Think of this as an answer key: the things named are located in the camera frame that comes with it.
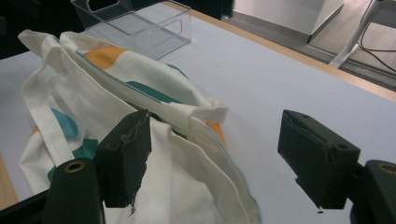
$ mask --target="white table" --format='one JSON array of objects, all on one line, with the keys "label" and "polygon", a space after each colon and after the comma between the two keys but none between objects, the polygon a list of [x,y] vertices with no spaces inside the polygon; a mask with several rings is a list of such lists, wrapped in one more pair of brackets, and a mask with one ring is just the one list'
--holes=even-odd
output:
[{"label": "white table", "polygon": [[[161,61],[230,106],[222,129],[260,205],[262,223],[349,223],[350,203],[343,211],[318,214],[277,154],[282,110],[305,113],[360,147],[362,164],[396,162],[396,92],[200,13],[194,16],[191,44]],[[34,127],[20,89],[39,62],[31,52],[0,61],[0,153],[20,200],[31,195],[18,161]]]}]

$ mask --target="white fabric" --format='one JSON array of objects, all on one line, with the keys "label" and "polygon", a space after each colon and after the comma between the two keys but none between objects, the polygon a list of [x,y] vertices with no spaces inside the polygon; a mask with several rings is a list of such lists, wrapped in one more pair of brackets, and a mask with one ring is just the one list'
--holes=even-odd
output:
[{"label": "white fabric", "polygon": [[[47,173],[51,167],[74,158],[71,151],[76,148],[76,141],[64,137],[51,109],[62,111],[76,122],[81,131],[79,139],[89,136],[100,142],[124,116],[135,112],[123,101],[128,99],[141,103],[139,106],[163,112],[160,116],[168,122],[174,121],[180,130],[188,133],[190,141],[174,134],[170,125],[151,119],[152,152],[142,187],[137,193],[136,211],[130,216],[130,208],[106,209],[107,223],[260,222],[257,204],[251,198],[244,178],[217,136],[200,121],[221,121],[225,117],[225,105],[203,96],[196,89],[195,94],[207,105],[147,103],[148,97],[133,94],[130,90],[117,91],[117,83],[106,85],[102,80],[107,87],[114,88],[106,90],[95,81],[100,79],[100,74],[93,73],[89,67],[84,67],[89,74],[84,71],[72,60],[70,51],[67,52],[53,36],[26,31],[20,39],[43,57],[42,65],[26,80],[22,89],[40,131],[32,135],[21,158],[21,168],[34,193],[50,186]],[[106,45],[101,41],[96,43],[96,47]],[[47,65],[56,71],[48,83],[48,100],[38,82]],[[141,97],[141,100],[135,100],[135,97]]]}]

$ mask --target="canvas bag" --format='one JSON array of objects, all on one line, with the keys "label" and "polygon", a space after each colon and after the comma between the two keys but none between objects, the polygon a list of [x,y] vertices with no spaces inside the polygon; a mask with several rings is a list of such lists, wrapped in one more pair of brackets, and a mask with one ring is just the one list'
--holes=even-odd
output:
[{"label": "canvas bag", "polygon": [[[70,59],[53,36],[25,32],[21,40],[44,59],[41,68],[26,80],[23,87],[26,104],[40,132],[32,135],[21,159],[21,167],[32,190],[39,192],[49,186],[46,173],[53,165],[74,158],[74,153],[70,151],[76,150],[70,148],[78,147],[86,139],[100,142],[123,116],[134,109],[98,85],[91,74],[87,74]],[[37,76],[46,64],[56,71],[49,81],[50,106],[37,82]],[[60,123],[64,121],[59,119],[63,118],[59,116],[60,113],[75,122],[69,126],[72,130],[73,127],[78,129],[76,139],[70,136],[64,139],[67,129],[55,127],[58,120]],[[192,120],[197,125],[191,125],[190,122],[188,126],[191,131],[199,132],[202,129],[201,132],[209,137],[198,135],[211,139],[218,146],[217,149],[221,148],[222,143],[213,131],[201,120]],[[136,213],[128,218],[128,209],[107,209],[107,223],[257,223],[257,204],[248,193],[246,195],[243,190],[239,192],[239,189],[243,189],[241,186],[247,188],[243,177],[239,178],[241,176],[237,172],[233,178],[239,182],[233,183],[216,164],[228,161],[225,162],[228,165],[223,166],[228,167],[226,171],[230,173],[235,168],[230,169],[232,163],[228,156],[216,162],[210,160],[207,152],[213,150],[212,146],[206,146],[206,150],[203,150],[197,144],[175,135],[169,125],[161,122],[152,121],[151,130],[153,152],[136,198]],[[197,204],[204,205],[199,206],[202,209],[196,210]]]}]

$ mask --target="floor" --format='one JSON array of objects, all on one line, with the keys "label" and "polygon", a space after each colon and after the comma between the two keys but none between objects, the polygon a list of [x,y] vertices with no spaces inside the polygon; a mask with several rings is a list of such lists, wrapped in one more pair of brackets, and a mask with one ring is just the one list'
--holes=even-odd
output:
[{"label": "floor", "polygon": [[[369,4],[368,0],[344,0],[341,12],[309,44],[296,34],[288,34],[279,29],[275,24],[240,13],[234,13],[238,15],[224,18],[223,21],[324,63],[329,63],[347,45]],[[394,50],[396,49],[396,29],[371,23],[363,38],[363,45],[367,49]],[[396,69],[395,51],[376,51],[374,54],[386,65]],[[375,57],[361,49],[357,49],[340,69],[396,91],[396,72],[388,69]]]}]

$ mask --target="black cable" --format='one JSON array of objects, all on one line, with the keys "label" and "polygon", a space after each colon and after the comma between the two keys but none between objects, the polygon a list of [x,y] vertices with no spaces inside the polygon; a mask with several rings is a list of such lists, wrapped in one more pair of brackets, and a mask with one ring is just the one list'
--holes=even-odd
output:
[{"label": "black cable", "polygon": [[[369,6],[366,8],[366,10],[364,11],[363,16],[361,17],[361,22],[363,21],[364,16],[367,14],[367,11],[370,8],[370,5],[373,3],[374,0],[371,0]],[[366,29],[364,29],[363,34],[361,35],[361,41],[359,43],[358,41],[358,46],[360,49],[362,49],[363,51],[365,51],[366,53],[369,53],[370,55],[372,55],[373,57],[375,57],[380,63],[382,63],[384,66],[386,66],[389,70],[396,72],[396,69],[390,67],[389,65],[387,65],[386,63],[384,63],[381,59],[378,58],[378,56],[376,56],[375,54],[373,54],[371,51],[374,52],[396,52],[396,50],[393,49],[367,49],[366,47],[363,46],[363,38],[364,35],[366,34],[367,29],[369,28],[370,24],[367,25]]]}]

